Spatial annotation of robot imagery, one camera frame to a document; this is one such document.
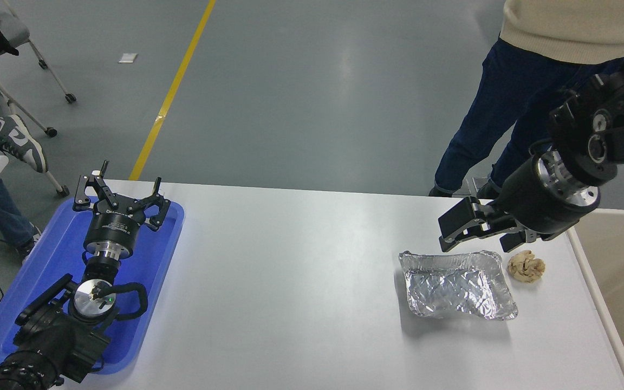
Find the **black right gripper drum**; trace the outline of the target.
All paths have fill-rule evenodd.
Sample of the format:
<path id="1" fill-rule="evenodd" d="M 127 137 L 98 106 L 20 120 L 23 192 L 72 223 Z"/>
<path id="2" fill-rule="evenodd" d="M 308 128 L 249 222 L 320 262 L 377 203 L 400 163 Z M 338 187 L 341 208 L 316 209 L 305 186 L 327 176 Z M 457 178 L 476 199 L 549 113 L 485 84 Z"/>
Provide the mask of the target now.
<path id="1" fill-rule="evenodd" d="M 599 206 L 599 188 L 572 176 L 560 156 L 533 156 L 505 181 L 493 202 L 528 230 L 565 231 Z"/>

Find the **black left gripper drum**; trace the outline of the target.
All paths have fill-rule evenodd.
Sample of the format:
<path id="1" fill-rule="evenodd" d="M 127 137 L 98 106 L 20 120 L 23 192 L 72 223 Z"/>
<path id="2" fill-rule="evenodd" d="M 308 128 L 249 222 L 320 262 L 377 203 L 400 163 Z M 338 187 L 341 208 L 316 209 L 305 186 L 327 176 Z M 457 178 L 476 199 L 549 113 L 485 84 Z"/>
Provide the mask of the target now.
<path id="1" fill-rule="evenodd" d="M 88 210 L 93 217 L 83 242 L 86 250 L 93 250 L 101 242 L 112 242 L 124 250 L 134 250 L 139 229 L 146 219 L 144 211 L 123 214 L 111 209 L 97 211 L 89 207 Z"/>

